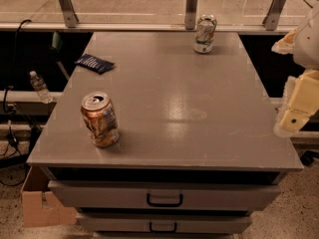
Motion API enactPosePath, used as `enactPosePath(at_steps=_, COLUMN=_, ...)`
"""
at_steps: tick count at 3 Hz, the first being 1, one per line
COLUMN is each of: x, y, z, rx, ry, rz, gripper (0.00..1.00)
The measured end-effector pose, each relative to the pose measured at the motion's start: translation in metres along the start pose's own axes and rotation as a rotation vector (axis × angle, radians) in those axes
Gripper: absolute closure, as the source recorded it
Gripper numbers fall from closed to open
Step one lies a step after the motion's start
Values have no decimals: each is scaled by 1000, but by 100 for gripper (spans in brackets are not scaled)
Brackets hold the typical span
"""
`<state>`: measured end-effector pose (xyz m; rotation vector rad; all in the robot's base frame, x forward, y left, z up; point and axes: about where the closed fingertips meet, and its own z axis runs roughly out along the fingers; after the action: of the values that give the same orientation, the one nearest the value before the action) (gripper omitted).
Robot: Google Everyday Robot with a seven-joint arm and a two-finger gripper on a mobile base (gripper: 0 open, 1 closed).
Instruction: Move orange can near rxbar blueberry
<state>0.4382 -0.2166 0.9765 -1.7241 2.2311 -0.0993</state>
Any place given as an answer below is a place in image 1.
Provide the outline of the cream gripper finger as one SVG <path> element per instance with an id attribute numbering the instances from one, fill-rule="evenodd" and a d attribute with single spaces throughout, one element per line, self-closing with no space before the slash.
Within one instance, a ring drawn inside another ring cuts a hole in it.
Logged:
<path id="1" fill-rule="evenodd" d="M 290 31 L 272 46 L 271 51 L 281 55 L 292 54 L 295 35 L 295 30 Z"/>
<path id="2" fill-rule="evenodd" d="M 319 71 L 306 69 L 298 78 L 289 76 L 273 131 L 277 136 L 291 137 L 299 132 L 318 110 Z"/>

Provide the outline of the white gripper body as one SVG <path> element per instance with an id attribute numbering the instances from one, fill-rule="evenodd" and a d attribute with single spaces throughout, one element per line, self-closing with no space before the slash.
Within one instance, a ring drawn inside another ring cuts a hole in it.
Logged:
<path id="1" fill-rule="evenodd" d="M 319 4 L 309 11 L 297 28 L 293 59 L 304 68 L 319 69 Z"/>

